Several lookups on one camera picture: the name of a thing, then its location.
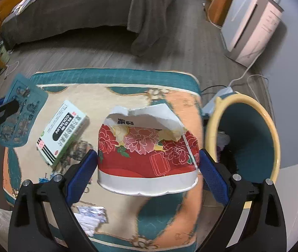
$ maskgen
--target gray floor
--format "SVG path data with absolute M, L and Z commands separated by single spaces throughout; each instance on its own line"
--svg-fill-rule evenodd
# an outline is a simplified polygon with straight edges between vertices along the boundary
M 245 67 L 223 55 L 220 30 L 206 21 L 203 2 L 204 0 L 173 2 L 167 13 L 167 35 L 143 57 L 130 53 L 130 46 L 136 35 L 122 27 L 73 30 L 45 40 L 21 44 L 14 48 L 8 63 L 19 61 L 18 67 L 6 79 L 4 74 L 0 76 L 0 97 L 6 94 L 17 73 L 30 77 L 38 71 L 79 67 L 177 70 L 193 74 L 202 89 L 218 84 L 228 85 L 232 79 L 242 75 Z M 14 66 L 15 64 L 9 67 L 8 73 Z M 256 78 L 251 85 L 260 103 L 269 110 L 264 81 Z M 233 89 L 252 96 L 246 79 L 238 81 Z M 217 90 L 218 88 L 214 88 L 206 91 L 203 104 L 206 104 Z M 0 207 L 6 207 L 4 198 L 0 199 Z

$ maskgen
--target wooden nightstand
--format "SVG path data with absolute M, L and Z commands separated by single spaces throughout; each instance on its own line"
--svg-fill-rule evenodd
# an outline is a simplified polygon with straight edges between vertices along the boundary
M 230 8 L 230 5 L 232 3 L 232 0 L 206 0 L 204 10 L 207 15 L 208 8 L 211 5 L 210 11 L 209 11 L 209 18 L 210 20 L 219 25 L 222 26 L 223 22 L 225 21 L 227 12 Z

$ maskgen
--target white appliance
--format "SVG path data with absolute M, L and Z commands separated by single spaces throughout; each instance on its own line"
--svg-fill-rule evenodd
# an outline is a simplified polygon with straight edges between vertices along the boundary
M 282 12 L 273 0 L 233 0 L 221 30 L 225 55 L 251 65 L 273 35 Z

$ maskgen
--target gray bed sheet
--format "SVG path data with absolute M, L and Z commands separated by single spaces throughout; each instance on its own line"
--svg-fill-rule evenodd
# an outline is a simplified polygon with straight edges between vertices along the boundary
M 9 49 L 77 28 L 126 26 L 137 33 L 131 52 L 141 56 L 166 33 L 166 9 L 172 0 L 36 0 L 2 23 Z

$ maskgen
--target screw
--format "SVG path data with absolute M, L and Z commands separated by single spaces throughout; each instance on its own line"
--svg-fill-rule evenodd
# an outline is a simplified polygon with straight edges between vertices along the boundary
M 241 175 L 240 174 L 233 174 L 233 179 L 235 181 L 240 181 L 241 180 Z
M 273 182 L 273 180 L 271 180 L 271 179 L 269 179 L 269 178 L 267 178 L 266 180 L 265 180 L 265 182 L 269 185 L 269 186 L 271 186 L 274 182 Z
M 63 176 L 61 174 L 57 174 L 54 176 L 53 180 L 55 182 L 60 182 L 63 179 Z
M 24 180 L 22 183 L 23 186 L 29 186 L 29 184 L 30 184 L 30 180 Z

